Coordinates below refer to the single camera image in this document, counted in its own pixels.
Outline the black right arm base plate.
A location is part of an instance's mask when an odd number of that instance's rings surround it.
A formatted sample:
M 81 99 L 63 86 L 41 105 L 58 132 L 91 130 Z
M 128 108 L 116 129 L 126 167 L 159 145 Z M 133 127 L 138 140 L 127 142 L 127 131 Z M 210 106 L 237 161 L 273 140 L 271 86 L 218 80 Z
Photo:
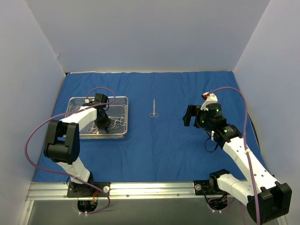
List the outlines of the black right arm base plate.
M 195 195 L 227 195 L 227 192 L 217 190 L 209 180 L 194 180 Z

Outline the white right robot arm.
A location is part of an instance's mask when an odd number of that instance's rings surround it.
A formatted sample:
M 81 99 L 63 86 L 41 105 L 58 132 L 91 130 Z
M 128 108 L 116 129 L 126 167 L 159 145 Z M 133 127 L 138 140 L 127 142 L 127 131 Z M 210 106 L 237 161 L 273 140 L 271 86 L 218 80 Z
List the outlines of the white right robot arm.
M 235 178 L 226 169 L 210 174 L 207 186 L 195 189 L 214 194 L 231 195 L 246 206 L 248 214 L 258 225 L 265 224 L 288 214 L 292 189 L 287 183 L 280 183 L 256 158 L 246 142 L 246 134 L 236 126 L 227 123 L 222 115 L 222 106 L 213 92 L 202 95 L 202 105 L 188 105 L 183 116 L 184 126 L 195 118 L 194 127 L 205 131 L 238 166 L 245 180 Z

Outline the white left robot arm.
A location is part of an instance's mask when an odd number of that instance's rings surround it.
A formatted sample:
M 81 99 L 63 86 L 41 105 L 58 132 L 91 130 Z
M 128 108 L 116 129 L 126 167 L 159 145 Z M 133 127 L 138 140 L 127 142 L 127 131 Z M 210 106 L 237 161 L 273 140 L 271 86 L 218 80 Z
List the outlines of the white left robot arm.
M 98 130 L 108 130 L 111 120 L 106 114 L 109 108 L 108 96 L 96 94 L 87 101 L 78 112 L 61 120 L 52 120 L 48 124 L 45 138 L 44 156 L 62 167 L 83 196 L 94 193 L 95 185 L 92 173 L 79 158 L 80 131 L 93 122 Z

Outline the steel forceps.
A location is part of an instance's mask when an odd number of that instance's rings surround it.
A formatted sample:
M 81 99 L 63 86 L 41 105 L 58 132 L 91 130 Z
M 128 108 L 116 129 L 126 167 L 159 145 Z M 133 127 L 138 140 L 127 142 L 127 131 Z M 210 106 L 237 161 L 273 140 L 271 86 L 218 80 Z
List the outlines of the steel forceps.
M 111 120 L 111 129 L 124 128 L 127 125 L 126 115 L 122 115 L 119 117 L 109 117 Z

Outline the steel surgical scissors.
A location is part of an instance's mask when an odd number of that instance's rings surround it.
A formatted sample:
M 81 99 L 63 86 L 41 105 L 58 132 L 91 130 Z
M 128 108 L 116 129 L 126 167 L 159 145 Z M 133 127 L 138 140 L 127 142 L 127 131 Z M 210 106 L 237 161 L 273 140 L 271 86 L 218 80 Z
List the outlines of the steel surgical scissors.
M 150 117 L 151 118 L 158 118 L 159 117 L 159 114 L 156 113 L 156 101 L 155 101 L 155 99 L 153 99 L 153 110 L 150 113 Z

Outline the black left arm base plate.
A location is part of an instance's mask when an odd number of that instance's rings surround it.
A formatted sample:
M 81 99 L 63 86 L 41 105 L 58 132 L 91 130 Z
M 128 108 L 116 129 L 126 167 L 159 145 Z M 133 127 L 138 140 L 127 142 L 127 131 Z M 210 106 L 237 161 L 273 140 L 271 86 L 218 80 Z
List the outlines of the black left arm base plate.
M 110 192 L 110 182 L 95 182 L 94 186 L 98 187 L 105 193 L 109 194 Z M 105 194 L 98 191 L 94 187 L 91 187 L 86 184 L 77 184 L 70 182 L 67 189 L 67 197 L 69 198 L 82 198 L 82 197 L 94 197 L 95 193 L 98 193 L 97 197 L 105 197 Z

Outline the blue surgical wrap cloth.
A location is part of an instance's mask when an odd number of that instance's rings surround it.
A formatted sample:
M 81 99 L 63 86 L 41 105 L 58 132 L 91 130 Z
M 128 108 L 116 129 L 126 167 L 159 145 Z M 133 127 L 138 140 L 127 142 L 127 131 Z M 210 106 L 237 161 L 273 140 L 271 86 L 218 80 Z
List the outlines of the blue surgical wrap cloth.
M 125 138 L 80 142 L 80 159 L 96 181 L 206 180 L 221 169 L 243 179 L 234 161 L 203 130 L 183 124 L 187 106 L 201 105 L 201 95 L 212 90 L 228 123 L 246 130 L 248 146 L 263 160 L 252 126 L 244 119 L 244 103 L 232 72 L 68 74 L 54 114 L 65 112 L 72 97 L 94 95 L 94 88 L 129 99 Z M 153 99 L 158 118 L 150 117 Z

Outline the steel wire mesh basket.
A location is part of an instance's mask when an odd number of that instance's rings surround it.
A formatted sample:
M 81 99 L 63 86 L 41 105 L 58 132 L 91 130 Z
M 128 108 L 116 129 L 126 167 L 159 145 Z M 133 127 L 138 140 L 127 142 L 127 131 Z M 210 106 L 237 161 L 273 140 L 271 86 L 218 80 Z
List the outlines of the steel wire mesh basket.
M 67 113 L 71 112 L 74 113 L 81 109 L 81 106 L 94 100 L 94 97 L 72 97 L 70 98 L 68 105 L 67 105 Z M 125 138 L 128 132 L 128 98 L 126 96 L 117 96 L 115 101 L 112 102 L 106 111 L 108 117 L 119 117 L 122 115 L 126 115 L 127 125 L 125 127 L 120 127 L 118 129 L 111 129 L 109 126 L 108 130 L 98 129 L 99 134 L 97 135 L 89 135 L 87 134 L 87 129 L 90 128 L 92 125 L 95 125 L 94 122 L 91 122 L 83 127 L 82 122 L 78 122 L 79 119 L 61 119 L 64 122 L 77 122 L 80 123 L 79 125 L 79 137 L 80 139 L 119 139 Z

